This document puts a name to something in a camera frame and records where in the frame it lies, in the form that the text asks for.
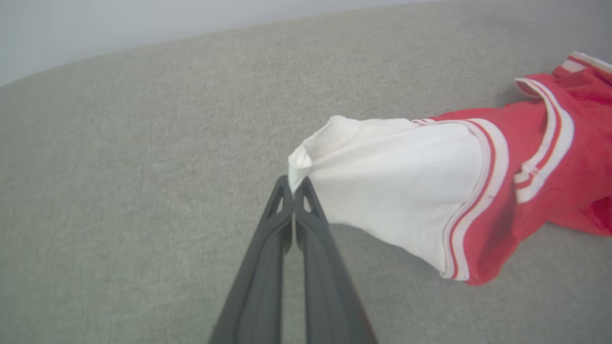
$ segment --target garment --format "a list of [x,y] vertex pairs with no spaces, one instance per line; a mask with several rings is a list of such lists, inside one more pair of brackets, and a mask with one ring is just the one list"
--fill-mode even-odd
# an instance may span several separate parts
[[[611,236],[612,65],[573,53],[552,74],[529,75],[515,82],[532,101],[418,119],[413,121],[418,127],[396,125],[397,133],[363,141],[342,133],[336,141],[331,137],[321,141],[319,132],[289,158],[289,176],[298,185],[300,178],[310,176],[323,208],[332,213],[330,222],[360,228],[366,224],[366,231],[424,258],[443,277],[473,285],[497,276],[518,244],[546,221]],[[459,128],[465,135],[458,134]],[[420,139],[393,147],[393,135]],[[387,136],[386,143],[382,136]],[[443,153],[432,143],[434,138],[452,153]],[[343,144],[338,148],[332,142]],[[311,167],[300,170],[308,165],[300,164],[307,160],[304,152],[308,155],[308,148],[315,146],[324,154],[315,155]],[[403,151],[394,157],[409,160],[409,167],[392,173],[389,162],[377,171],[375,167],[384,164],[372,160],[374,167],[364,173],[360,166],[367,159],[353,161],[350,167],[352,160],[346,153],[361,156],[364,150],[370,156],[384,156],[388,149]],[[370,189],[377,184],[371,179],[384,180],[387,175],[392,178],[378,182],[384,190],[373,200]],[[420,193],[407,196],[412,188]],[[419,200],[428,193],[428,201],[421,204]],[[338,211],[347,198],[350,209]],[[385,213],[388,204],[395,204],[388,199],[399,200],[400,206]],[[443,211],[434,210],[440,206]],[[359,213],[356,221],[351,221],[351,211]],[[392,220],[385,220],[390,213]],[[413,219],[420,220],[416,226],[410,224]],[[394,227],[390,230],[385,222]]]

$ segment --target white stripe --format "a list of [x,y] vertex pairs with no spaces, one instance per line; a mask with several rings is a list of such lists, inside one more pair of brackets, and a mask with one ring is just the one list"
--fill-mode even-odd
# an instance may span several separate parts
[[[548,113],[554,114],[553,111],[555,109],[559,112],[559,117],[561,118],[559,125],[561,128],[559,130],[559,137],[553,146],[553,152],[551,153],[546,164],[544,164],[539,171],[535,171],[535,175],[528,186],[517,190],[517,203],[524,203],[531,200],[538,193],[538,191],[540,191],[546,182],[546,179],[550,176],[554,169],[559,166],[559,163],[570,149],[574,134],[574,123],[572,117],[565,109],[563,109],[563,107],[561,107],[554,94],[541,83],[534,80],[532,80],[532,82],[542,88],[545,94],[544,101],[547,103]],[[548,109],[549,103],[551,104],[551,107],[553,107],[553,111]]]
[[542,85],[542,84],[540,84],[537,81],[530,80],[527,78],[515,79],[515,81],[517,83],[520,82],[520,83],[523,83],[529,86],[529,88],[531,88],[533,91],[538,93],[540,97],[544,99],[544,104],[546,105],[546,113],[547,113],[546,130],[544,131],[544,136],[542,138],[542,143],[540,144],[540,147],[535,152],[534,156],[532,156],[529,160],[521,164],[521,171],[514,176],[514,182],[521,183],[529,179],[530,173],[536,172],[537,164],[540,163],[540,161],[542,161],[542,159],[544,158],[544,156],[550,149],[550,146],[553,142],[554,130],[557,127],[557,118],[554,115],[554,108],[553,108],[552,103],[548,100],[545,94],[535,86],[535,84],[539,84],[539,85]]
[[[463,245],[465,234],[468,232],[472,222],[474,222],[478,216],[489,208],[497,196],[499,189],[506,178],[509,164],[508,144],[504,134],[493,123],[485,119],[474,118],[468,121],[480,125],[489,134],[489,137],[493,142],[493,147],[491,149],[495,151],[495,161],[493,162],[492,166],[493,173],[491,174],[491,178],[486,185],[484,193],[478,200],[476,206],[474,206],[474,208],[457,224],[455,231],[453,232],[452,244],[455,252],[455,260],[457,261],[457,277],[455,279],[461,281],[469,280],[468,260],[465,256],[465,247]],[[488,142],[484,134],[482,132],[480,134],[482,135],[482,139],[485,140],[485,142]]]
[[612,64],[609,64],[605,61],[602,61],[600,59],[596,59],[592,56],[589,56],[587,54],[583,54],[583,53],[579,53],[577,51],[574,51],[571,55],[571,57],[579,59],[581,61],[584,61],[590,65],[592,65],[593,67],[596,67],[598,69],[604,70],[606,72],[611,72],[612,73]]
[[539,98],[540,97],[539,95],[533,94],[533,93],[527,93],[523,90],[523,88],[520,86],[520,84],[523,82],[522,80],[524,80],[524,78],[514,79],[514,83],[517,86],[518,91],[521,92],[523,95],[526,95],[529,98]]
[[[467,233],[472,222],[484,212],[487,207],[493,201],[493,198],[499,192],[499,188],[504,182],[504,178],[506,177],[506,173],[508,170],[509,164],[509,152],[508,145],[506,143],[506,138],[502,134],[502,132],[491,122],[481,119],[469,119],[469,120],[449,120],[449,121],[438,121],[436,123],[459,123],[465,125],[480,141],[482,147],[482,171],[480,172],[480,178],[478,180],[478,184],[474,187],[474,191],[472,195],[469,197],[469,200],[465,202],[464,205],[453,215],[453,217],[449,220],[446,228],[444,229],[444,248],[446,250],[446,268],[444,272],[441,272],[440,275],[445,279],[452,278],[455,274],[455,268],[453,263],[453,256],[450,251],[450,245],[453,245],[453,250],[455,252],[455,261],[457,262],[457,280],[469,280],[469,266],[468,260],[465,257],[465,250],[463,247],[463,239],[465,238],[465,234]],[[487,140],[487,136],[482,132],[478,126],[474,125],[477,123],[481,127],[487,131],[491,140],[493,142],[493,147],[489,146],[489,141]],[[494,165],[491,166],[491,150],[494,149],[496,154],[496,159]],[[491,174],[491,178],[487,180],[489,175],[490,168],[493,168],[493,173]],[[482,194],[482,197],[479,198],[481,191],[485,189],[485,192]],[[478,202],[472,210],[466,214],[461,222],[456,226],[456,222],[458,219],[469,209],[472,205]],[[453,236],[450,237],[450,232],[453,227],[455,227],[455,231],[453,232]]]
[[565,69],[566,71],[568,71],[570,73],[574,73],[574,72],[579,72],[579,71],[585,69],[586,66],[583,65],[583,64],[579,64],[577,62],[574,62],[572,60],[565,60],[565,62],[563,62],[561,64],[561,68]]

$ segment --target red stripe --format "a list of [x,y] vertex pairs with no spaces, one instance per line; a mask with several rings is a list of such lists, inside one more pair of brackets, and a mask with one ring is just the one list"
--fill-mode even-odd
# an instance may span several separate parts
[[450,230],[450,254],[452,255],[453,258],[453,264],[455,266],[455,270],[453,272],[453,276],[452,279],[455,279],[457,277],[457,273],[458,273],[458,267],[457,267],[457,259],[455,258],[455,249],[453,248],[453,234],[455,233],[455,229],[457,228],[457,225],[461,222],[461,220],[463,220],[463,218],[465,217],[465,215],[469,212],[471,212],[474,207],[476,207],[476,205],[479,203],[480,199],[482,199],[482,196],[485,193],[485,190],[487,189],[489,183],[491,182],[491,177],[493,175],[493,167],[495,166],[495,149],[493,146],[493,140],[491,139],[491,136],[489,136],[489,133],[482,127],[480,126],[480,124],[475,123],[470,121],[469,119],[467,119],[466,121],[470,122],[471,124],[474,124],[476,127],[478,127],[480,129],[480,131],[482,133],[485,134],[487,141],[489,143],[489,147],[491,148],[491,163],[489,166],[489,173],[487,175],[487,181],[485,182],[485,184],[482,187],[482,190],[480,191],[480,194],[478,195],[478,197],[476,198],[476,201],[468,208],[467,211],[465,211],[460,217],[459,219],[457,219],[457,221],[455,222],[453,228]]
[[[553,132],[553,139],[550,141],[550,147],[548,148],[548,150],[546,151],[546,154],[542,157],[542,160],[540,160],[540,162],[535,166],[538,170],[541,169],[544,165],[546,165],[546,163],[549,161],[550,156],[553,154],[553,148],[557,145],[557,141],[559,141],[559,133],[561,132],[561,115],[559,114],[559,111],[557,110],[557,108],[553,105],[553,101],[550,99],[550,97],[542,90],[542,88],[536,84],[534,84],[535,87],[537,87],[540,91],[542,91],[542,93],[544,94],[544,96],[548,99],[548,101],[550,102],[550,105],[553,107],[554,109],[554,117],[557,119],[557,125],[554,128],[554,132]],[[529,179],[527,179],[524,182],[518,183],[516,185],[516,189],[523,189],[529,185],[531,185],[531,183],[533,182],[533,175],[530,173],[529,174]]]
[[577,64],[581,64],[581,65],[583,65],[585,67],[593,67],[590,63],[588,63],[586,61],[583,61],[583,60],[581,60],[579,58],[575,58],[572,55],[568,56],[567,59],[570,60],[570,61],[576,62]]

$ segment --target white wall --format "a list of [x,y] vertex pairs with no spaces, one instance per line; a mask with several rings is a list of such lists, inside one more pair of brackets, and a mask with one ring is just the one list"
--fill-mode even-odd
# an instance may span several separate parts
[[91,56],[250,24],[419,0],[0,0],[0,86]]

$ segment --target red fabric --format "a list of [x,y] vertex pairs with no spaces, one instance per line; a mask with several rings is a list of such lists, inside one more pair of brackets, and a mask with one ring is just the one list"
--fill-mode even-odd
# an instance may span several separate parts
[[[584,69],[568,72],[560,66],[552,75],[528,76],[527,82],[538,82],[530,84],[532,89],[519,84],[529,95],[538,95],[535,90],[540,95],[549,92],[545,98],[556,104],[553,107],[547,107],[540,96],[501,109],[461,110],[434,118],[436,122],[485,119],[502,132],[508,145],[502,187],[463,239],[469,284],[480,285],[496,277],[519,243],[547,221],[612,236],[612,73],[574,56],[571,60]],[[553,120],[556,127],[549,129],[550,148],[528,179],[517,182],[515,175],[543,145]],[[555,156],[561,157],[558,163]],[[547,168],[551,172],[544,180]],[[537,192],[530,194],[526,189]]]

